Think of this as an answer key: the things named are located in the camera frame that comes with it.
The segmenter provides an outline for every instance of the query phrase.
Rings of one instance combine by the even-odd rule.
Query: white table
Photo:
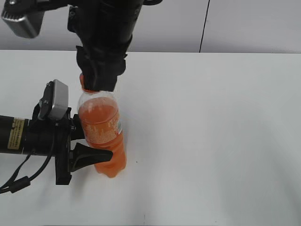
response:
[[[75,56],[0,51],[0,114],[29,118],[55,78],[75,113]],[[301,225],[301,55],[129,53],[127,65],[127,168],[109,179],[88,167],[55,186],[51,161],[29,188],[0,195],[1,225]],[[24,158],[0,154],[0,184]]]

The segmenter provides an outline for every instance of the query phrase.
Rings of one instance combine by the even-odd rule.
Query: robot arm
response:
[[[38,36],[44,12],[71,5],[68,30],[76,33],[85,89],[113,91],[126,69],[126,51],[142,5],[162,0],[6,0],[2,19],[20,37]]]

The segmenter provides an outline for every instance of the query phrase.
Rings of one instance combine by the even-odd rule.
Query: bottle cap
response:
[[[85,92],[85,93],[97,93],[96,91],[92,91],[92,90],[88,90],[88,89],[85,89],[85,84],[84,84],[84,75],[83,74],[80,74],[79,76],[79,81],[80,81],[80,84],[81,84],[81,89]]]

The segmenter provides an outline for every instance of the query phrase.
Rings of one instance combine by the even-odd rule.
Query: bottle label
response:
[[[86,135],[86,140],[93,144],[105,144],[114,140],[121,132],[119,112],[107,122],[99,124],[88,124],[81,122]]]
[[[25,119],[14,118],[14,122],[11,127],[8,149],[18,150],[20,147],[22,133],[24,128]]]

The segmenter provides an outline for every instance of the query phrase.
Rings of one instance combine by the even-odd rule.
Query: orange soda bottle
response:
[[[83,75],[80,75],[83,87]],[[83,88],[78,103],[78,114],[85,138],[90,147],[110,150],[113,157],[108,162],[95,164],[98,173],[115,177],[126,167],[123,132],[117,102],[112,93],[94,92]]]

